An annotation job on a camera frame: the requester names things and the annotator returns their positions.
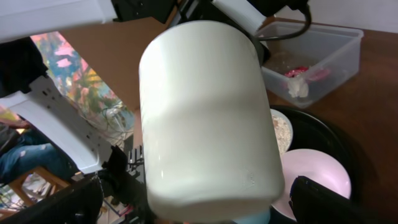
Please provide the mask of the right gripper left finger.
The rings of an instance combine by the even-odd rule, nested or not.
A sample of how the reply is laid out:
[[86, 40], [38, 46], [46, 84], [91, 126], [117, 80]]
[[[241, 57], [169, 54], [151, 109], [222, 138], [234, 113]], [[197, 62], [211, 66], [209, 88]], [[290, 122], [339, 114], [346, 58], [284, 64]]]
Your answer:
[[1, 221], [2, 224], [96, 223], [103, 203], [99, 177], [90, 174]]

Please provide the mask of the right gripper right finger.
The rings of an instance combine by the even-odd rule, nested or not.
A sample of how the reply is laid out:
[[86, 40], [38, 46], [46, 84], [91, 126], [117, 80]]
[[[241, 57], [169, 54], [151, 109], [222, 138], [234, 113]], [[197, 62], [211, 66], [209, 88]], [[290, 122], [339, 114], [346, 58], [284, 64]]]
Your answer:
[[290, 190], [289, 206], [300, 224], [377, 224], [384, 220], [305, 176]]

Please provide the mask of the pink bowl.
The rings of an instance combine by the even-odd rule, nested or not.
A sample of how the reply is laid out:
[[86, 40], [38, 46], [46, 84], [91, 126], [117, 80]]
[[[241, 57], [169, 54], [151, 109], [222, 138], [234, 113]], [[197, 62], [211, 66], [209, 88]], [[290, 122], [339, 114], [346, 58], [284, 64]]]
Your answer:
[[351, 197], [351, 180], [346, 169], [330, 155], [314, 149], [295, 149], [280, 157], [285, 180], [285, 190], [272, 207], [283, 216], [295, 220], [289, 207], [289, 195], [294, 180], [306, 176], [318, 184], [340, 194]]

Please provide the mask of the white tissue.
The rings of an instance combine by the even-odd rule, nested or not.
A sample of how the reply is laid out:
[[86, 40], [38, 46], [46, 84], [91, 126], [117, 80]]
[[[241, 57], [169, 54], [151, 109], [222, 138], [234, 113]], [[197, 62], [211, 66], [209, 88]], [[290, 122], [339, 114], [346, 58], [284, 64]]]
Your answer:
[[308, 83], [302, 77], [289, 78], [287, 87], [292, 98], [306, 98], [308, 96]]

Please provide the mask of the cream white cup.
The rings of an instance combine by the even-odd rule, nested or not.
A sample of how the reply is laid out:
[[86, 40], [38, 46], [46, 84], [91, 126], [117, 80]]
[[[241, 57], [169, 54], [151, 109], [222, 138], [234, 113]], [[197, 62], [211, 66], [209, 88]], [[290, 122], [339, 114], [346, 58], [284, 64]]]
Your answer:
[[172, 27], [139, 64], [147, 199], [160, 218], [192, 223], [266, 211], [284, 190], [254, 45], [215, 21]]

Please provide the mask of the red snack wrapper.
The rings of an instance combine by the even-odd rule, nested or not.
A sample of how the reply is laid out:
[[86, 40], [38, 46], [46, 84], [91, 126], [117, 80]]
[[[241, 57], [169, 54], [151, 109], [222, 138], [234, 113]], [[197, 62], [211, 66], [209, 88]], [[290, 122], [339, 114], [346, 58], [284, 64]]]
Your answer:
[[[288, 72], [284, 73], [285, 77], [288, 78], [295, 78], [308, 71], [308, 67], [300, 66], [296, 67], [295, 69], [289, 70]], [[326, 78], [331, 71], [329, 69], [320, 69], [317, 70], [315, 73], [308, 75], [307, 81], [308, 82], [315, 82]]]

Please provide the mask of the light blue cup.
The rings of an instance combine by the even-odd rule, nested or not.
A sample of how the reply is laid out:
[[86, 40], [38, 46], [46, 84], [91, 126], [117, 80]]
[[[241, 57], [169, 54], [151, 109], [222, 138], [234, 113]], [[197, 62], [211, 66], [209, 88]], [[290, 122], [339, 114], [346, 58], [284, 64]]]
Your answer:
[[265, 212], [237, 218], [234, 219], [233, 221], [236, 224], [268, 224], [270, 219], [271, 219], [270, 210], [266, 210]]

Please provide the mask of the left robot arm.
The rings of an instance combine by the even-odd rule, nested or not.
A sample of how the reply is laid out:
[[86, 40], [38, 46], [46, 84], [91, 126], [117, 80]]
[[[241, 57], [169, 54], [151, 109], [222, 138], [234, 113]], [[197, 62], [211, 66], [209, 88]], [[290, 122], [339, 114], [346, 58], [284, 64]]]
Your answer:
[[263, 22], [289, 7], [305, 18], [293, 33], [265, 37], [298, 37], [312, 24], [307, 0], [1, 0], [1, 42], [74, 27], [153, 18], [170, 27], [190, 21], [211, 20], [229, 24], [254, 36]]

